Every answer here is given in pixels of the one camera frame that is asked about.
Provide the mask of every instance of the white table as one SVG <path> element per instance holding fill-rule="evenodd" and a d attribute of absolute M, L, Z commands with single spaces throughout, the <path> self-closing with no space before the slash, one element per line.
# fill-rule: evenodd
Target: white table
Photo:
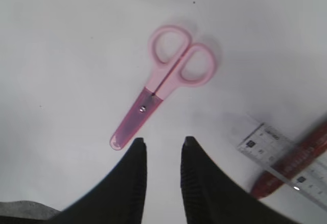
<path fill-rule="evenodd" d="M 126 149 L 108 140 L 150 73 L 150 34 L 168 23 L 211 45 L 220 66 L 206 86 L 175 91 L 137 134 L 148 146 L 143 222 L 186 223 L 186 135 L 249 190 L 258 168 L 235 149 L 247 114 L 296 138 L 326 111 L 325 2 L 0 0 L 1 201 L 61 210 L 115 166 Z M 303 223 L 326 219 L 288 187 L 264 202 Z"/>

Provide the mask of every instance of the pink blade cover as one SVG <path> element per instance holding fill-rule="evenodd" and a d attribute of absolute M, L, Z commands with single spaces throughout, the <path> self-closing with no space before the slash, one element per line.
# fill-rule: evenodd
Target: pink blade cover
<path fill-rule="evenodd" d="M 115 150 L 123 149 L 161 102 L 160 98 L 144 88 L 111 137 L 111 147 Z"/>

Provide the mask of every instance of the red pen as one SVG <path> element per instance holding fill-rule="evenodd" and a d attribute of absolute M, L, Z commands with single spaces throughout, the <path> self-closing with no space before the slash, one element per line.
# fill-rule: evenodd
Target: red pen
<path fill-rule="evenodd" d="M 272 168 L 288 180 L 307 168 L 316 158 L 327 150 L 327 121 L 315 129 L 298 146 L 278 160 Z M 251 195 L 257 199 L 267 197 L 276 191 L 284 182 L 265 171 L 256 180 Z"/>

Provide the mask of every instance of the scissor handle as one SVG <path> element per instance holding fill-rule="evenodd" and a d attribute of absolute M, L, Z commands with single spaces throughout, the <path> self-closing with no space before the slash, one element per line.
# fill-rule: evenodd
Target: scissor handle
<path fill-rule="evenodd" d="M 171 58 L 171 60 L 169 60 L 168 62 L 163 62 L 159 58 L 159 56 L 156 52 L 156 46 L 157 46 L 159 38 L 163 34 L 168 34 L 168 33 L 177 34 L 178 36 L 182 37 L 183 42 L 182 42 L 181 47 L 178 49 L 176 54 Z M 180 27 L 176 27 L 176 26 L 163 26 L 163 27 L 157 29 L 152 34 L 152 36 L 149 40 L 148 48 L 149 48 L 150 56 L 151 56 L 152 60 L 154 61 L 154 64 L 157 67 L 170 68 L 183 55 L 183 53 L 186 51 L 186 49 L 190 46 L 191 42 L 192 42 L 192 37 L 186 30 L 184 30 Z"/>
<path fill-rule="evenodd" d="M 158 57 L 156 45 L 162 34 L 169 32 L 180 35 L 183 38 L 183 43 L 177 53 L 165 63 Z M 215 74 L 217 66 L 215 55 L 204 44 L 196 43 L 190 46 L 191 42 L 192 38 L 190 34 L 186 30 L 175 26 L 159 28 L 150 38 L 149 53 L 155 65 L 153 67 L 152 76 L 146 87 L 148 90 L 155 92 L 159 98 L 165 99 L 171 92 L 180 86 L 197 87 L 204 85 Z M 196 52 L 204 54 L 208 61 L 208 70 L 199 79 L 187 80 L 183 77 L 182 71 Z"/>

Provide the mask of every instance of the scissors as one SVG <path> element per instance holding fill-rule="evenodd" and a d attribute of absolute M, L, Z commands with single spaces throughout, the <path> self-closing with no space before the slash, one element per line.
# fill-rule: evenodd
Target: scissors
<path fill-rule="evenodd" d="M 156 47 L 160 37 L 167 33 L 177 34 L 183 42 L 176 54 L 168 62 L 163 62 L 158 57 Z M 180 27 L 164 26 L 157 29 L 150 37 L 148 49 L 154 63 L 151 76 L 111 137 L 110 145 L 114 150 L 123 149 L 162 101 L 176 88 L 204 85 L 215 74 L 217 62 L 212 51 L 204 44 L 192 43 L 191 35 Z M 208 69 L 200 78 L 188 80 L 182 75 L 182 71 L 196 52 L 204 54 L 208 62 Z"/>

